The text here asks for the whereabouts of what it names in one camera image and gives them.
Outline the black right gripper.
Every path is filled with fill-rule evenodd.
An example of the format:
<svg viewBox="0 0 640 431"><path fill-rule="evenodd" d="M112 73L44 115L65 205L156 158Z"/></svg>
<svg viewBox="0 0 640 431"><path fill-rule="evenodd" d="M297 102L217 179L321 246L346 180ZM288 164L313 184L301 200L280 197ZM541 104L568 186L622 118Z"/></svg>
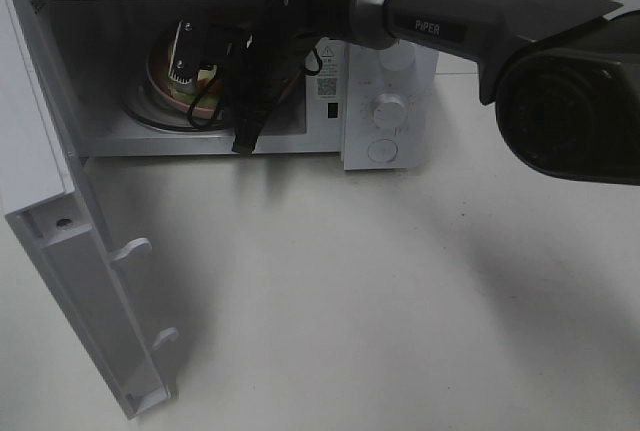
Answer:
<svg viewBox="0 0 640 431"><path fill-rule="evenodd" d="M244 44L224 69L220 92L222 119L234 126L232 152L250 155L270 118L300 74L292 47L264 40Z"/></svg>

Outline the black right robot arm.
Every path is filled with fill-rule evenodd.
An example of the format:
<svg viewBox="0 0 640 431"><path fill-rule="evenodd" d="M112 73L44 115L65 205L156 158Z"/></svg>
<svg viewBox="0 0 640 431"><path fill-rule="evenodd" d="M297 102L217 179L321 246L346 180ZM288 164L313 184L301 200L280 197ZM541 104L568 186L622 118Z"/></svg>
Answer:
<svg viewBox="0 0 640 431"><path fill-rule="evenodd" d="M408 41L474 62L511 152L550 177L639 181L639 15L611 0L262 0L224 90L236 153L253 152L323 38Z"/></svg>

